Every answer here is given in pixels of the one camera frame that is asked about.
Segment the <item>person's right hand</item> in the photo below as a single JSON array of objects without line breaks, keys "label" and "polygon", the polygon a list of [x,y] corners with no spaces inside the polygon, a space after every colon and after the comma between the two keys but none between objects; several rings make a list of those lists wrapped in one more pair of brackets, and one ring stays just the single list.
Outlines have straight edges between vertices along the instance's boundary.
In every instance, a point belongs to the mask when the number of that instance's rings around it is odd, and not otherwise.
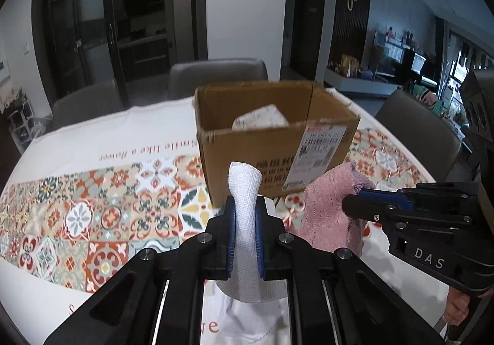
[{"label": "person's right hand", "polygon": [[450,286],[443,320],[452,326],[459,326],[468,316],[470,301],[471,298],[467,294]]}]

